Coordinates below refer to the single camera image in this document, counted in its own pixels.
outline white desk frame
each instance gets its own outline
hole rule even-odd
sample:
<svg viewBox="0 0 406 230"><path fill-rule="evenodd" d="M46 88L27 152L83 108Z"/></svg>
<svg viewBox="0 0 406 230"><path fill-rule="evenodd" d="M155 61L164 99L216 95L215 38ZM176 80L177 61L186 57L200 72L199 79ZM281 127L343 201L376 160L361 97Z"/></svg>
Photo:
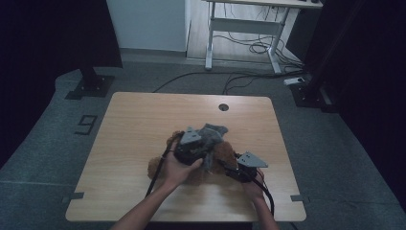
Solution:
<svg viewBox="0 0 406 230"><path fill-rule="evenodd" d="M278 63L279 59L276 55L276 49L278 47L283 28L286 22L286 18L289 14L290 8L312 8L320 9L322 3L311 3L302 2L299 0L257 0L257 1L238 1L238 0L206 0L212 3L212 14L210 17L210 27L209 27L209 43L207 45L206 52L206 70L212 70L213 62L213 33L214 31L219 32L234 32L234 33L246 33L246 34L257 34L257 35L273 35L275 39L273 40L272 46L268 49L268 56L271 60L272 67L274 68L275 74L281 74L281 67ZM214 15L215 3L234 3L234 4L248 4L248 5L265 5L265 6L275 6L275 7L285 7L283 17L279 22L265 22L265 21L253 21L253 20L241 20L241 19L230 19L230 18L216 18Z"/></svg>

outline standing desk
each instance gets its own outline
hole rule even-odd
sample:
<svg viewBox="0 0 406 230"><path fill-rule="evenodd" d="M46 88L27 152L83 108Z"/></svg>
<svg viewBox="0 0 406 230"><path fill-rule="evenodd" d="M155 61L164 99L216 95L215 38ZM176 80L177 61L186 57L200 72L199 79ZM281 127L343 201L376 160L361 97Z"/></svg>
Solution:
<svg viewBox="0 0 406 230"><path fill-rule="evenodd" d="M222 111L220 104L229 109ZM277 221L301 221L305 208L292 201L299 189L271 100L264 97L115 93L81 174L66 218L116 221L146 195L149 159L160 156L175 130L206 123L226 126L224 140L236 152L249 150L268 163L265 182ZM257 214L239 182L207 174L199 186L181 185L152 221L255 221Z"/></svg>
<svg viewBox="0 0 406 230"><path fill-rule="evenodd" d="M220 32L235 32L246 34L258 34L258 35L274 35L272 46L268 49L268 56L271 60L272 67L276 74L281 74L281 67L278 63L278 57L276 56L276 49L278 47L283 27L286 22L286 18L291 8L299 9L321 9L323 4L312 3L310 0L305 2L299 0L205 0L212 3L212 14L210 18L209 27L209 43L206 51L206 64L207 70L212 69L213 62L213 33L214 31ZM246 4L246 5L262 5L262 6L274 6L284 7L283 17L279 22L265 22L265 21L253 21L253 20L240 20L230 18L217 18L214 15L215 3L232 3L232 4Z"/></svg>

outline hand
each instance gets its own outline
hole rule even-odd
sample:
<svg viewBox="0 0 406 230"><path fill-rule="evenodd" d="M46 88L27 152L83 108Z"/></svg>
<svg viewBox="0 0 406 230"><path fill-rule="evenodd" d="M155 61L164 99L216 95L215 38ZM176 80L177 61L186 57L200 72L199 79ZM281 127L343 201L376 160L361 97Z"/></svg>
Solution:
<svg viewBox="0 0 406 230"><path fill-rule="evenodd" d="M165 183L174 188L182 184L188 178L189 173L199 168L203 163L203 159L196 160L190 166L180 163L173 155L176 145L177 142L173 142L164 164Z"/></svg>
<svg viewBox="0 0 406 230"><path fill-rule="evenodd" d="M256 180L259 183L263 184L263 178L264 178L263 172L260 169L258 169ZM256 199L264 199L262 188L260 188L254 182L251 181L249 183L241 183L241 185L242 188L244 189L245 194L247 194L252 201L255 201Z"/></svg>

